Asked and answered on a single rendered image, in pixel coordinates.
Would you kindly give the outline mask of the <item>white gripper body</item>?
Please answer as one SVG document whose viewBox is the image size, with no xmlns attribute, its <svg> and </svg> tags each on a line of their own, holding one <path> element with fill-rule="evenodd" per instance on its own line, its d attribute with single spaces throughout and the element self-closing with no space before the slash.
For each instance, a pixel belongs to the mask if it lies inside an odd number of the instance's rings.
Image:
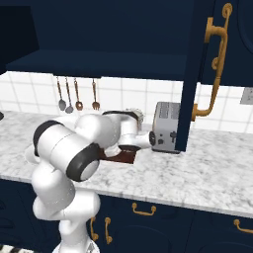
<svg viewBox="0 0 253 253">
<path fill-rule="evenodd" d="M 117 145 L 115 144 L 114 146 L 110 146 L 105 149 L 105 154 L 106 155 L 118 155 L 122 151 L 131 151 L 131 152 L 137 152 L 139 150 L 138 146 L 134 145 Z"/>
</svg>

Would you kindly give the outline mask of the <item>dark brown cutting board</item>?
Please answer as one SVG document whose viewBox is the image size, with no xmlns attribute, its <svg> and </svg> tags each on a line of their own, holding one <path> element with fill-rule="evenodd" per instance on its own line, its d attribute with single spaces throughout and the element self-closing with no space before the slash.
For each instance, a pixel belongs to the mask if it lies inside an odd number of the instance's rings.
<svg viewBox="0 0 253 253">
<path fill-rule="evenodd" d="M 122 151 L 118 155 L 106 155 L 104 149 L 100 149 L 99 151 L 99 157 L 101 160 L 129 163 L 129 164 L 132 164 L 134 162 L 135 154 L 136 152 Z"/>
</svg>

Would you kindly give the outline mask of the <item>navy open cabinet door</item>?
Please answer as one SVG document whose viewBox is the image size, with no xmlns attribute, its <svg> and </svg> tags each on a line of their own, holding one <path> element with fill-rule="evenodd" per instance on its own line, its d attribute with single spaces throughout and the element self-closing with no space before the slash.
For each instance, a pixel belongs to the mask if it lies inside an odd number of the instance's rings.
<svg viewBox="0 0 253 253">
<path fill-rule="evenodd" d="M 202 65 L 206 25 L 208 16 L 212 13 L 214 1 L 215 0 L 195 0 L 194 2 L 175 144 L 175 149 L 177 151 L 185 151 L 187 147 L 196 87 Z"/>
</svg>

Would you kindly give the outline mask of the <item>navy lower cabinet door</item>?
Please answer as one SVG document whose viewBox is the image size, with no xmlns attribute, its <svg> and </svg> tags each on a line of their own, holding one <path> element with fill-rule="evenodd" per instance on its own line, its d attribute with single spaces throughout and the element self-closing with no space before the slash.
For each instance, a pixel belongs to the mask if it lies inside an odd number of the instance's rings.
<svg viewBox="0 0 253 253">
<path fill-rule="evenodd" d="M 0 178 L 0 242 L 13 234 L 15 246 L 44 253 L 87 253 L 86 222 L 100 209 L 99 196 L 68 180 L 22 183 Z"/>
<path fill-rule="evenodd" d="M 111 244 L 101 253 L 185 253 L 191 222 L 151 216 L 111 218 Z"/>
</svg>

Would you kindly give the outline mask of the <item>navy upper cabinet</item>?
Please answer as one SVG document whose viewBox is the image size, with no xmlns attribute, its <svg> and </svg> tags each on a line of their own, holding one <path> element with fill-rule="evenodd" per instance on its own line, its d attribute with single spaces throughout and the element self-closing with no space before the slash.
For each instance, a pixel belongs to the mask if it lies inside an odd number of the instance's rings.
<svg viewBox="0 0 253 253">
<path fill-rule="evenodd" d="M 194 0 L 0 0 L 0 69 L 182 80 Z"/>
</svg>

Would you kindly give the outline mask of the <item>navy closed cabinet door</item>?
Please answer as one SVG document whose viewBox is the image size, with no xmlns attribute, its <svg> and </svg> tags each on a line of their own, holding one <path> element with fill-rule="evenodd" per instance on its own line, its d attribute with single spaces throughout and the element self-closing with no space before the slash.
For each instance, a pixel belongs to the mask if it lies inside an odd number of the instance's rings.
<svg viewBox="0 0 253 253">
<path fill-rule="evenodd" d="M 253 87 L 253 0 L 214 0 L 213 24 L 223 27 L 222 7 L 230 3 L 228 43 L 221 86 Z"/>
</svg>

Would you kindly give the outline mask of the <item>hanging wooden fork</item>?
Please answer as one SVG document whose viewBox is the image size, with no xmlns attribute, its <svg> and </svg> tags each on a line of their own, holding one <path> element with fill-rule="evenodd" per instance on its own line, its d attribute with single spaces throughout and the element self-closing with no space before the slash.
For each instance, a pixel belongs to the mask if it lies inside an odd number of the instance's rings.
<svg viewBox="0 0 253 253">
<path fill-rule="evenodd" d="M 97 101 L 97 96 L 96 96 L 96 82 L 95 80 L 93 79 L 92 81 L 92 87 L 93 87 L 93 96 L 94 96 L 94 102 L 92 103 L 92 107 L 94 110 L 100 110 L 100 104 L 99 102 Z"/>
</svg>

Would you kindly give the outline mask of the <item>grey toaster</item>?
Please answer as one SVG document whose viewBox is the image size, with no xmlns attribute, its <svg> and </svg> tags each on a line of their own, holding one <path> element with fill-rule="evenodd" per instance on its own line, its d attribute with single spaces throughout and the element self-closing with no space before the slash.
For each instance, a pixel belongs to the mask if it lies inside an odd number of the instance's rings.
<svg viewBox="0 0 253 253">
<path fill-rule="evenodd" d="M 154 144 L 152 150 L 157 152 L 175 153 L 180 104 L 158 102 L 153 118 L 152 131 Z"/>
</svg>

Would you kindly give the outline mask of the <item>hanging wooden spoon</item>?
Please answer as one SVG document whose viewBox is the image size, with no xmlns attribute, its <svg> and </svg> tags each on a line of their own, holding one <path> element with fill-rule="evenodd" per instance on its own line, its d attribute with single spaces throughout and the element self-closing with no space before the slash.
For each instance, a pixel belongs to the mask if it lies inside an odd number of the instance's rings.
<svg viewBox="0 0 253 253">
<path fill-rule="evenodd" d="M 75 103 L 75 107 L 77 109 L 77 111 L 82 111 L 83 110 L 83 104 L 82 102 L 79 100 L 79 93 L 78 93 L 78 83 L 76 78 L 74 78 L 74 87 L 75 87 L 75 94 L 76 94 L 76 103 Z"/>
</svg>

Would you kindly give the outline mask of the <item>hanging metal ladle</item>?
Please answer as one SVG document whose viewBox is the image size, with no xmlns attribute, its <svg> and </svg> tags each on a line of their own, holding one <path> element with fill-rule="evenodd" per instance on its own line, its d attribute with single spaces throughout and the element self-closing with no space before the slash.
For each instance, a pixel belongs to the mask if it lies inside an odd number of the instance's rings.
<svg viewBox="0 0 253 253">
<path fill-rule="evenodd" d="M 73 109 L 73 106 L 71 103 L 70 90 L 69 90 L 69 84 L 68 84 L 67 77 L 65 77 L 65 85 L 66 85 L 66 92 L 67 92 L 68 102 L 69 102 L 69 106 L 65 109 L 65 113 L 71 114 L 74 109 Z"/>
</svg>

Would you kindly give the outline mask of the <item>hanging metal spoon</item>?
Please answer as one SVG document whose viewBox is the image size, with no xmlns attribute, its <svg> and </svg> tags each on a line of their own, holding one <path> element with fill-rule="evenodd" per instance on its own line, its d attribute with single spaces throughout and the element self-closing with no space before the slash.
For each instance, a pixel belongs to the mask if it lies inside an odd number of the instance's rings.
<svg viewBox="0 0 253 253">
<path fill-rule="evenodd" d="M 57 90 L 58 90 L 58 95 L 59 95 L 58 107 L 60 108 L 61 111 L 65 111 L 66 102 L 62 99 L 61 88 L 60 88 L 58 76 L 56 76 L 56 81 L 57 81 L 56 84 L 57 84 Z"/>
</svg>

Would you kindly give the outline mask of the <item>navy drawer front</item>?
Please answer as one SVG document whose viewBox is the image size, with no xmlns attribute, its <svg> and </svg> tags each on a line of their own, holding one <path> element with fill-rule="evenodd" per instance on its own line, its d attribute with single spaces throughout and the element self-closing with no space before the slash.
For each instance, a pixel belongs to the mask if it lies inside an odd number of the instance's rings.
<svg viewBox="0 0 253 253">
<path fill-rule="evenodd" d="M 198 253 L 253 253 L 252 218 L 197 211 L 194 229 Z"/>
<path fill-rule="evenodd" d="M 113 211 L 116 214 L 125 214 L 130 216 L 152 216 L 159 219 L 172 219 L 179 215 L 191 215 L 192 211 L 183 210 L 179 207 L 117 198 L 101 195 L 102 207 L 107 211 Z"/>
</svg>

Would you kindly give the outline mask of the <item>black white striped rug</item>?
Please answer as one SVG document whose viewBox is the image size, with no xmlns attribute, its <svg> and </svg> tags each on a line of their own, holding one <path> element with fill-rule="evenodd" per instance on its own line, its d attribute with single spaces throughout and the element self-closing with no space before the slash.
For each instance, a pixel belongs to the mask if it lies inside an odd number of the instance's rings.
<svg viewBox="0 0 253 253">
<path fill-rule="evenodd" d="M 0 253 L 36 253 L 33 250 L 0 244 Z"/>
</svg>

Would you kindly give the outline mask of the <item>grey wall socket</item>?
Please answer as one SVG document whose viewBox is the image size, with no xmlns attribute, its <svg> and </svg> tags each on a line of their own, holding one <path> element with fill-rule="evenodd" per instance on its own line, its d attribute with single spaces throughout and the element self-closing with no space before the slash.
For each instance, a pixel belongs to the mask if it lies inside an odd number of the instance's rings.
<svg viewBox="0 0 253 253">
<path fill-rule="evenodd" d="M 253 105 L 253 88 L 244 88 L 240 103 L 242 105 Z"/>
</svg>

